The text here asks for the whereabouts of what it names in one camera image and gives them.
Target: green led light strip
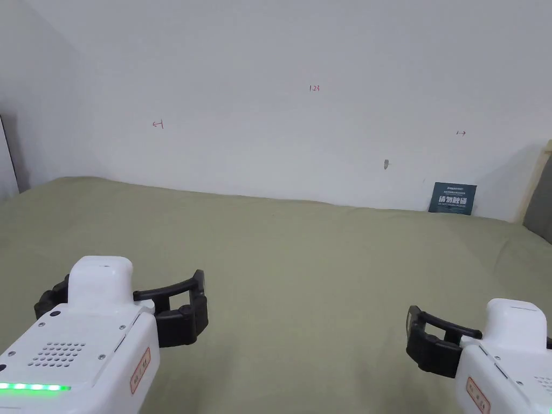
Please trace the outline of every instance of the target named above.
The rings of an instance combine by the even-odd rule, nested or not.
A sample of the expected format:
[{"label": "green led light strip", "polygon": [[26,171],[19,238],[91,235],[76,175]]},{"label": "green led light strip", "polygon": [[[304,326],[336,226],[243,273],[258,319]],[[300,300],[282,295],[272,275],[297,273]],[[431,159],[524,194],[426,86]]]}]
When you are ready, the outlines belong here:
[{"label": "green led light strip", "polygon": [[0,383],[0,390],[69,391],[68,385]]}]

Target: dark blue sign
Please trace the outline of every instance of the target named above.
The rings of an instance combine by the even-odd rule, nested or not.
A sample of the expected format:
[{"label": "dark blue sign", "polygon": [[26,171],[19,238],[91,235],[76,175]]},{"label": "dark blue sign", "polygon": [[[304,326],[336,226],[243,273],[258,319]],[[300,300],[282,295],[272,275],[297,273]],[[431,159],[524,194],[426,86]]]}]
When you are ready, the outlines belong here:
[{"label": "dark blue sign", "polygon": [[429,212],[470,215],[476,188],[468,184],[435,183]]}]

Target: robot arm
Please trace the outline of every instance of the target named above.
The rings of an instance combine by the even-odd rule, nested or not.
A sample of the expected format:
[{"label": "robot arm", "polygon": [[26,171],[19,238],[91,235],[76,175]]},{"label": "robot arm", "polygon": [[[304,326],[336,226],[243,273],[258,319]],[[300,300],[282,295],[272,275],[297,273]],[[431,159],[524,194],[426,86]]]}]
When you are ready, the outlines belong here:
[{"label": "robot arm", "polygon": [[[445,331],[439,339],[426,324]],[[485,334],[411,306],[407,354],[420,369],[454,378],[466,414],[551,414],[552,341],[535,305],[507,299],[487,304]]]},{"label": "robot arm", "polygon": [[[191,344],[208,324],[204,275],[131,290],[123,257],[86,256],[35,305],[34,323],[0,355],[0,413],[137,413],[160,348]],[[171,310],[169,298],[189,292]]]}]

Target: label sticker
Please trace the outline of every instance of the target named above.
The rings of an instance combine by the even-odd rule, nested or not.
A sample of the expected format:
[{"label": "label sticker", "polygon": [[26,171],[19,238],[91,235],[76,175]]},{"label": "label sticker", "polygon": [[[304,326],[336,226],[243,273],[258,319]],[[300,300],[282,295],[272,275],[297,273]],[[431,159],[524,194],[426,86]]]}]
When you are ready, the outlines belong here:
[{"label": "label sticker", "polygon": [[491,412],[491,403],[485,395],[483,395],[479,387],[475,385],[475,382],[471,379],[471,377],[469,377],[466,382],[466,391],[470,395],[471,399],[474,400],[474,403],[479,408],[479,411],[483,414],[489,414]]},{"label": "label sticker", "polygon": [[150,365],[151,361],[151,352],[148,347],[146,349],[146,352],[144,352],[144,356],[142,356],[142,359],[140,359],[140,362],[138,363],[138,366],[134,370],[134,373],[132,377],[130,378],[130,392],[134,394],[134,391],[136,391],[136,388],[138,388],[138,385],[140,384],[140,380],[144,376],[144,373],[146,372],[147,366]]}]

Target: green tablecloth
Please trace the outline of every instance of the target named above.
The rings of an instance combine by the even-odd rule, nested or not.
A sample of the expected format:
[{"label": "green tablecloth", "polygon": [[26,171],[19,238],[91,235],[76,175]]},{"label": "green tablecloth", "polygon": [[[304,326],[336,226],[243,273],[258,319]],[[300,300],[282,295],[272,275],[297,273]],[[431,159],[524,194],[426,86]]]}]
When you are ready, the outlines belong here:
[{"label": "green tablecloth", "polygon": [[88,254],[130,259],[135,289],[205,271],[210,324],[162,350],[143,413],[459,413],[405,353],[408,306],[480,329],[495,297],[552,315],[552,246],[518,225],[65,178],[0,205],[0,348]]}]

